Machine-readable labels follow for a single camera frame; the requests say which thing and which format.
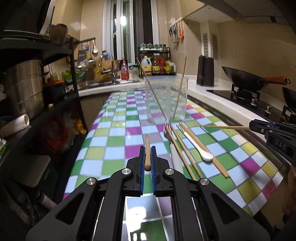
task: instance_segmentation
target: black kettle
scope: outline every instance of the black kettle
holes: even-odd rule
[[[214,86],[214,59],[205,56],[198,57],[196,83],[202,86]]]

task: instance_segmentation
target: stove knob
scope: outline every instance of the stove knob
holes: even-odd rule
[[[266,108],[266,110],[265,110],[265,112],[267,114],[271,114],[270,110],[271,110],[272,107],[273,107],[272,105],[268,105],[267,108]]]
[[[251,105],[252,105],[252,106],[257,106],[257,103],[256,103],[257,100],[258,100],[258,99],[252,99]]]

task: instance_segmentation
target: hand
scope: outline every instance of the hand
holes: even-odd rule
[[[296,168],[291,166],[288,174],[288,187],[285,191],[283,212],[290,215],[296,209]]]

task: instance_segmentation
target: black wok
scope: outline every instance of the black wok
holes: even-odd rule
[[[232,69],[222,66],[227,77],[234,83],[235,86],[249,91],[259,91],[265,88],[268,84],[286,85],[291,81],[286,77],[260,77],[238,69]]]
[[[296,92],[283,87],[283,96],[290,110],[296,113]]]

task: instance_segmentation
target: chrome faucet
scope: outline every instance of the chrome faucet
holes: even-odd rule
[[[101,67],[102,66],[102,59],[103,58],[105,58],[105,60],[107,59],[107,55],[104,55],[104,52],[106,52],[106,51],[103,51],[103,53],[102,53],[102,55],[100,57],[100,61],[99,61],[98,67]],[[113,56],[112,56],[112,68],[109,69],[109,70],[103,71],[101,74],[112,74],[112,84],[113,85],[116,84],[116,75],[115,75],[115,70],[114,70],[114,58],[113,58]]]

